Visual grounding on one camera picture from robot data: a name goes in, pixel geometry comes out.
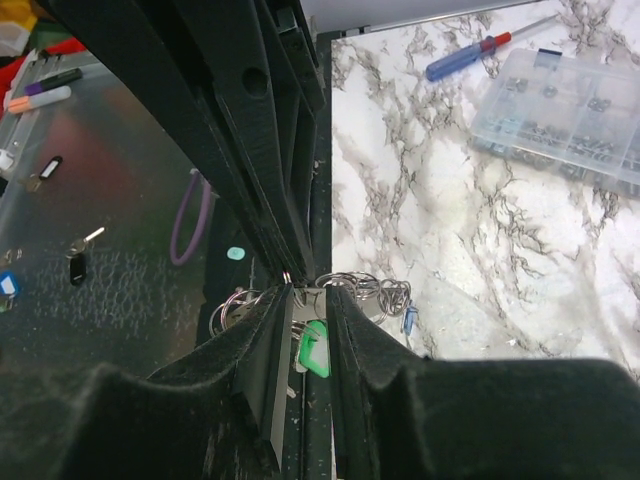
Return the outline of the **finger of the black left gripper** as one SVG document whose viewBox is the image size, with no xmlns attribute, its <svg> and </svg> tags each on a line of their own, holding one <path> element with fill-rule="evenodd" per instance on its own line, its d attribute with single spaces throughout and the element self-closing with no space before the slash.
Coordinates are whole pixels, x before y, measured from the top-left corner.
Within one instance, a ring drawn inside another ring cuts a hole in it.
<svg viewBox="0 0 640 480">
<path fill-rule="evenodd" d="M 315 275 L 311 176 L 324 82 L 298 1 L 178 1 L 212 80 L 206 109 L 236 186 L 217 188 L 275 278 Z"/>
<path fill-rule="evenodd" d="M 176 2 L 46 1 L 43 8 L 125 84 L 218 193 L 237 183 L 206 109 L 212 76 Z"/>
</svg>

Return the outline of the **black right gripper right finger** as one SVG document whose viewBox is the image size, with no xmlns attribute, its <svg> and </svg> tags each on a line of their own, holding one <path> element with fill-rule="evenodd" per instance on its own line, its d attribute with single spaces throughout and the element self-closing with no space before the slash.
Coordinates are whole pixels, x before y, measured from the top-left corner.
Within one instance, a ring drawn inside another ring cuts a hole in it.
<svg viewBox="0 0 640 480">
<path fill-rule="evenodd" d="M 326 294 L 343 479 L 635 479 L 639 387 L 604 360 L 439 361 Z"/>
</svg>

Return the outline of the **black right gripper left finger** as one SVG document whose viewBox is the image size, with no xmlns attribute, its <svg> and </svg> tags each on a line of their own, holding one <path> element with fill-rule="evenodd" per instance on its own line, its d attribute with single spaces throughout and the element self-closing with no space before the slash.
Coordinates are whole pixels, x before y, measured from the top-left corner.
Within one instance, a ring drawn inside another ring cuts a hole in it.
<svg viewBox="0 0 640 480">
<path fill-rule="evenodd" d="M 102 363 L 1 375 L 5 479 L 274 479 L 293 289 L 149 377 Z"/>
</svg>

